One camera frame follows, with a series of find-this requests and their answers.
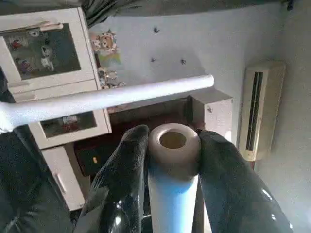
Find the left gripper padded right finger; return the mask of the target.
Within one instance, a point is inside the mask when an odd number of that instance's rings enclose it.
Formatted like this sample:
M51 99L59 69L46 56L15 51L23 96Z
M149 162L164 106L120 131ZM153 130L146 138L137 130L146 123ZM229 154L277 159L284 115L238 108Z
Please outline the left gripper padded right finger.
M199 178L214 233L291 233L286 218L262 179L231 142L199 130Z

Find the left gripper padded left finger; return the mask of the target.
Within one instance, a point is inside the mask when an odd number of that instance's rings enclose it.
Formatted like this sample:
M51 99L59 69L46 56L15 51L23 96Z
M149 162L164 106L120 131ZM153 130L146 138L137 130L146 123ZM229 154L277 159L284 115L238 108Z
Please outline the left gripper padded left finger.
M92 182L75 233L141 232L148 134L146 125L124 133Z

